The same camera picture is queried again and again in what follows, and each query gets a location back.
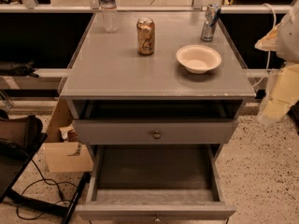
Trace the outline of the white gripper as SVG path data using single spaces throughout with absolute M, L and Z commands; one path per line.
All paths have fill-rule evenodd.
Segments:
M 281 120 L 299 101 L 299 64 L 287 63 L 275 76 L 268 78 L 257 120 L 270 125 Z

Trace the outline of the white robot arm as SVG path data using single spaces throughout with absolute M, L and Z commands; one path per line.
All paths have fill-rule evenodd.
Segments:
M 299 101 L 299 1 L 254 48 L 274 51 L 286 62 L 277 77 L 268 78 L 257 120 L 269 125 L 282 119 Z

